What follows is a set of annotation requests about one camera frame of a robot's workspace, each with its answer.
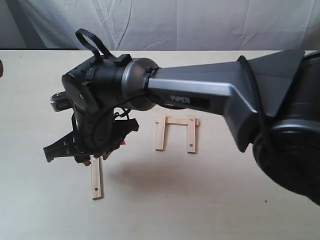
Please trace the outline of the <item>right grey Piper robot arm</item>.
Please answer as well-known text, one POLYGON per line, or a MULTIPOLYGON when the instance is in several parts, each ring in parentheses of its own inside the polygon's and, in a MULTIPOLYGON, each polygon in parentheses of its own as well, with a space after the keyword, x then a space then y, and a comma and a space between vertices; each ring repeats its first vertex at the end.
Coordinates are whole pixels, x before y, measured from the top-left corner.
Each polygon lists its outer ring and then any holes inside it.
POLYGON ((88 161, 118 149, 135 119, 154 106, 224 118, 240 152, 252 145, 260 169, 281 187, 320 202, 320 53, 285 50, 254 59, 161 68, 149 58, 94 55, 62 78, 50 103, 72 109, 72 131, 46 146, 48 162, 88 161))

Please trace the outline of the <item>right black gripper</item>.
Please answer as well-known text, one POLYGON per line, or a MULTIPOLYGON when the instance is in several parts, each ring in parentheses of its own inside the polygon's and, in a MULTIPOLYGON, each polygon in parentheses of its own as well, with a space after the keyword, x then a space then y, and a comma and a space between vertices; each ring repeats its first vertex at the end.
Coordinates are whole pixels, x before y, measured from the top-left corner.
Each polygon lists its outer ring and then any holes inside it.
POLYGON ((129 112, 114 113, 106 107, 94 114, 86 114, 77 107, 71 116, 72 131, 56 142, 43 148, 47 162, 56 158, 74 157, 78 164, 89 166, 91 156, 106 160, 112 152, 126 144, 126 136, 139 130, 135 118, 127 117, 129 112))

